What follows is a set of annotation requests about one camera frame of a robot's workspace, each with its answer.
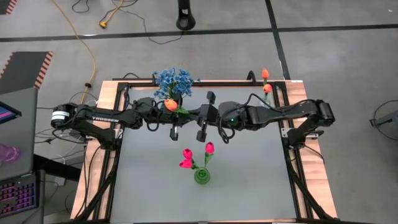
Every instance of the keyboard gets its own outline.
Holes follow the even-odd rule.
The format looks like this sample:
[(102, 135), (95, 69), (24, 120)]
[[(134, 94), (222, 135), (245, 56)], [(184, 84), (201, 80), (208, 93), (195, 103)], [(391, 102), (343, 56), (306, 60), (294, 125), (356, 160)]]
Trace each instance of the keyboard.
[(39, 206), (40, 180), (35, 174), (0, 182), (0, 218)]

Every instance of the orange and black striped mat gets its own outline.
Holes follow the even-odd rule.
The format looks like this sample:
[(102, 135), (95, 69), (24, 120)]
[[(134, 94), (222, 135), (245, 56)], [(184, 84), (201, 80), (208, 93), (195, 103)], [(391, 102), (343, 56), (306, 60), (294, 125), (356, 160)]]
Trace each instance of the orange and black striped mat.
[(0, 94), (25, 88), (40, 89), (53, 52), (14, 52), (0, 73)]
[(0, 0), (0, 15), (11, 14), (17, 4), (17, 0)]

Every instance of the wooden board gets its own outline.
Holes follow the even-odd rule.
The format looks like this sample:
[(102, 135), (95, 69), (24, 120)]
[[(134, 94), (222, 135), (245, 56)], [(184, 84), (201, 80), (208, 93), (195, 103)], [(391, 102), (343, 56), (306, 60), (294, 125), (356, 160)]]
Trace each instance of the wooden board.
[[(106, 109), (113, 109), (114, 103), (116, 100), (116, 90), (118, 87), (119, 82), (130, 82), (130, 83), (150, 83), (151, 81), (147, 80), (129, 80), (129, 81), (104, 81), (101, 87), (101, 92), (99, 94), (98, 98), (98, 105), (97, 107), (99, 108), (106, 108)], [(251, 82), (250, 80), (203, 80), (202, 82)], [(285, 81), (286, 86), (287, 86), (287, 93), (289, 96), (289, 101), (290, 104), (294, 104), (295, 102), (298, 102), (300, 100), (304, 100), (307, 98), (307, 94), (304, 89), (304, 84), (302, 81)], [(121, 99), (121, 107), (119, 108), (120, 110), (122, 109), (122, 105), (124, 102), (124, 99)], [(294, 125), (297, 127), (299, 126), (304, 119), (296, 119), (294, 121)], [(101, 128), (108, 128), (110, 127), (109, 123), (106, 122), (101, 122), (101, 121), (94, 121), (94, 124), (101, 127)], [(314, 148), (318, 152), (320, 152), (320, 148), (318, 145), (317, 141), (308, 141), (307, 145)], [(87, 150), (86, 150), (86, 157), (85, 157), (85, 163), (86, 163), (86, 171), (88, 173), (88, 164), (91, 161), (91, 158), (93, 157), (94, 152), (98, 148), (99, 143), (97, 140), (92, 140), (88, 143), (87, 145)], [(304, 168), (304, 173), (305, 173), (305, 178), (307, 181), (308, 189), (311, 192), (311, 194), (314, 196), (315, 200), (323, 207), (323, 209), (331, 216), (335, 217), (336, 216), (336, 211), (335, 211), (335, 206), (333, 203), (333, 199), (331, 197), (331, 192), (329, 188), (329, 183), (328, 179), (326, 176), (326, 170), (325, 166), (323, 165), (322, 160), (314, 153), (302, 149), (300, 151), (300, 155), (302, 156), (302, 161), (303, 161), (303, 168)], [(99, 150), (92, 162), (91, 165), (91, 174), (90, 174), (90, 183), (88, 187), (88, 200), (87, 204), (91, 201), (91, 199), (94, 197), (95, 193), (98, 190), (99, 182), (100, 182), (100, 175), (101, 175), (101, 170), (103, 166), (103, 160), (104, 160), (104, 150)], [(113, 165), (113, 159), (109, 160), (109, 166), (108, 166), (108, 173)], [(84, 201), (85, 197), (85, 172), (84, 168), (82, 169), (81, 175), (80, 175), (80, 180), (75, 196), (75, 201), (73, 204), (72, 208), (72, 213), (70, 218), (74, 219), (77, 215), (78, 212), (82, 206), (82, 203)], [(301, 214), (303, 217), (305, 217), (305, 206), (303, 202), (303, 197), (302, 194), (300, 193), (299, 189), (297, 189), (298, 192), (298, 200), (299, 200), (299, 207), (301, 210)], [(104, 193), (102, 202), (101, 202), (101, 208), (99, 210), (99, 218), (104, 218), (105, 213), (106, 213), (106, 206), (108, 202), (108, 195), (109, 195), (109, 188), (108, 190)], [(273, 220), (252, 220), (254, 222), (271, 222)], [(286, 220), (278, 220), (279, 222), (292, 222), (292, 219), (286, 219)]]

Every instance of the white work surface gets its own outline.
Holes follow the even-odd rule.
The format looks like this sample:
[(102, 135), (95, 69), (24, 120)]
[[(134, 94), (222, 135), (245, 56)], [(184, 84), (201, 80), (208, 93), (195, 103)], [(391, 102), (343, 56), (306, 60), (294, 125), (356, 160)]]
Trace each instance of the white work surface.
[[(244, 103), (250, 93), (263, 94), (258, 86), (194, 88), (183, 107), (192, 110), (206, 103), (208, 90), (216, 94), (216, 107), (224, 101)], [(153, 92), (132, 89), (129, 94), (132, 101)], [(250, 105), (260, 102), (253, 98)], [(111, 223), (296, 217), (277, 123), (258, 131), (237, 131), (229, 144), (209, 126), (206, 141), (214, 143), (215, 155), (207, 166), (211, 179), (206, 185), (195, 182), (194, 170), (178, 166), (185, 148), (193, 151), (199, 166), (204, 165), (205, 143), (196, 140), (200, 127), (192, 121), (179, 128), (178, 141), (170, 139), (170, 128), (160, 125), (150, 132), (144, 124), (139, 130), (125, 129)]]

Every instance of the blue hydrangea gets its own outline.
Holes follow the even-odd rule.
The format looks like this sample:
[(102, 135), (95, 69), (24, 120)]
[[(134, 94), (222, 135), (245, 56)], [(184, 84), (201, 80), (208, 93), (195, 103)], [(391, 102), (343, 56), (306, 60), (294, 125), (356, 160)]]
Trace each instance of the blue hydrangea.
[(192, 96), (191, 87), (193, 85), (193, 78), (190, 77), (188, 71), (179, 69), (179, 73), (175, 73), (175, 68), (165, 69), (160, 73), (154, 72), (156, 77), (155, 84), (159, 89), (155, 91), (154, 96), (159, 99), (173, 98), (174, 94), (181, 94), (181, 96)]

